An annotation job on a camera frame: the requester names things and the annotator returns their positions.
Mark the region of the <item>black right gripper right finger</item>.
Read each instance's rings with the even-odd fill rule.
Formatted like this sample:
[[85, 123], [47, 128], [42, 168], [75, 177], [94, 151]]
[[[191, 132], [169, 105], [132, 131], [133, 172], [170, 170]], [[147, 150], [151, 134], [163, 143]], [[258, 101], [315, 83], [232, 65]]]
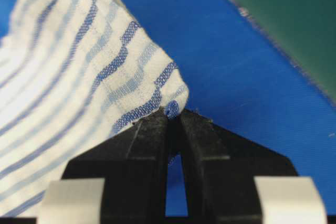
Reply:
[[187, 223], [326, 223], [310, 177], [289, 158], [184, 110]]

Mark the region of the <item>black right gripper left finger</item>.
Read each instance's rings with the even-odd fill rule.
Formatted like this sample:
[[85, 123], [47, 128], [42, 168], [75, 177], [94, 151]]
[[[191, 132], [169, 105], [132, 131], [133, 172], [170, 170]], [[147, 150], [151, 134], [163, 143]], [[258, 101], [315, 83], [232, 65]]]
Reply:
[[51, 182], [39, 223], [162, 223], [166, 132], [162, 109], [71, 159]]

